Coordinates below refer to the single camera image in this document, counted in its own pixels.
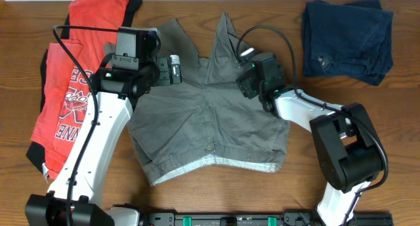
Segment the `grey shorts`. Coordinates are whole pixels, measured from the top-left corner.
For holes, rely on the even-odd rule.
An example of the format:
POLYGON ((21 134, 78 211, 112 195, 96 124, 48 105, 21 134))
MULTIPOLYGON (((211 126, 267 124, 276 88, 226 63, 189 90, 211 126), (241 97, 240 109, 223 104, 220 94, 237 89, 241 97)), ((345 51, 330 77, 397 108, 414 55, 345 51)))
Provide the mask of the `grey shorts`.
POLYGON ((239 40, 226 13, 210 57, 199 52, 177 20, 159 26, 160 57, 178 55, 182 81, 141 96, 127 124, 138 161, 151 185, 210 165, 272 173, 287 156, 290 124, 245 98, 236 84, 243 69, 239 40))

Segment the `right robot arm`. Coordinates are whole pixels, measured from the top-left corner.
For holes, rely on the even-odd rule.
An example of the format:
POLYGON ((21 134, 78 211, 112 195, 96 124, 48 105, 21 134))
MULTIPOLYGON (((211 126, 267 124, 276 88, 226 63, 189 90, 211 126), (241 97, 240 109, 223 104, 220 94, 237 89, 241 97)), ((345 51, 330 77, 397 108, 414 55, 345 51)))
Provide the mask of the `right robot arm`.
POLYGON ((258 97, 264 110, 293 122, 312 135, 320 169, 327 181, 313 213, 286 212, 285 225, 392 225, 390 214, 357 214, 362 193, 381 186, 389 172, 386 152, 359 103, 329 104, 286 84, 272 53, 248 49, 238 55, 245 72, 236 80, 248 99, 258 97))

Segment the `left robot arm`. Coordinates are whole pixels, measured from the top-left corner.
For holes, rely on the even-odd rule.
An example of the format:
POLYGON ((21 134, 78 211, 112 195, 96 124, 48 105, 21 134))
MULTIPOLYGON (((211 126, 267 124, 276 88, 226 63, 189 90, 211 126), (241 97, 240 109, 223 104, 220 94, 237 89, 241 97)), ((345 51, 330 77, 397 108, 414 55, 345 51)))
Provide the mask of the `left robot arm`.
POLYGON ((25 208, 30 225, 147 225, 130 204, 103 210, 104 180, 117 141, 137 100, 151 87, 182 81, 177 55, 157 56, 157 28, 120 27, 116 50, 85 81, 91 93, 83 124, 62 170, 46 194, 32 194, 25 208))

